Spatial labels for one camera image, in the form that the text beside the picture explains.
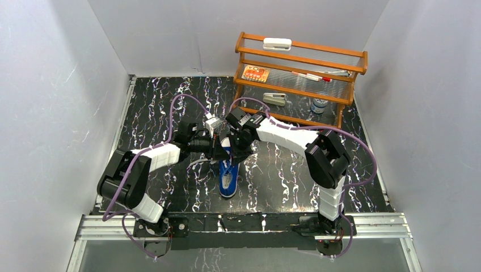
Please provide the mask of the blue canvas sneaker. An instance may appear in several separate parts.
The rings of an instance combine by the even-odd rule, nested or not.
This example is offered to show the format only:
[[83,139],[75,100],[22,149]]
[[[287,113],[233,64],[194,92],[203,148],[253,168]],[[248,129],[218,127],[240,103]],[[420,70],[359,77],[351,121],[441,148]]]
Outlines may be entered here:
[[224,138],[221,146],[229,158],[220,161],[220,195],[224,198],[231,198],[237,192],[239,164],[233,163],[229,138]]

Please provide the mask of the white shoelace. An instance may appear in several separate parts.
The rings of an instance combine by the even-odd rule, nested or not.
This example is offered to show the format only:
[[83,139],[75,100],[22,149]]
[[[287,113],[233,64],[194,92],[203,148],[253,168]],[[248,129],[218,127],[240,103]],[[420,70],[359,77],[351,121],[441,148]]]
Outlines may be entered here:
[[190,163],[189,166],[193,166],[195,164],[200,164],[200,163],[210,163],[210,164],[214,164],[214,163],[219,163],[220,164],[220,161],[213,161],[211,159],[208,159],[208,158],[203,158],[203,159],[198,159],[198,160],[195,160],[194,162]]

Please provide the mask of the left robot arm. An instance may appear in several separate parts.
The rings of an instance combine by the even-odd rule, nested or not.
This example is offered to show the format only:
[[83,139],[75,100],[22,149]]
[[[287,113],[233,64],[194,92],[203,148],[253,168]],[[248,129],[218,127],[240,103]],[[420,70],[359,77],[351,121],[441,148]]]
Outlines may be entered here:
[[97,193],[137,214],[154,235],[164,235],[170,224],[162,216],[164,208],[146,192],[150,172],[180,163],[191,153],[202,153],[213,160],[229,159],[214,132],[220,124],[217,117],[208,119],[203,126],[182,121],[171,143],[157,148],[115,150],[98,182]]

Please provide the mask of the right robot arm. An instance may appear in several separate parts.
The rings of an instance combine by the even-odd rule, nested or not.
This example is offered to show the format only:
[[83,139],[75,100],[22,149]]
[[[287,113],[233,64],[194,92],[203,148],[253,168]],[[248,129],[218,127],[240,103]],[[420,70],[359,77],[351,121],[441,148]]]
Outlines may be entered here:
[[319,187],[320,198],[317,218],[308,227],[328,235],[341,229],[343,186],[352,160],[335,131],[305,130],[278,122],[263,112],[251,115],[240,108],[234,108],[226,121],[230,126],[227,136],[230,159],[221,163],[224,170],[238,166],[252,155],[254,141],[274,143],[303,156],[312,180]]

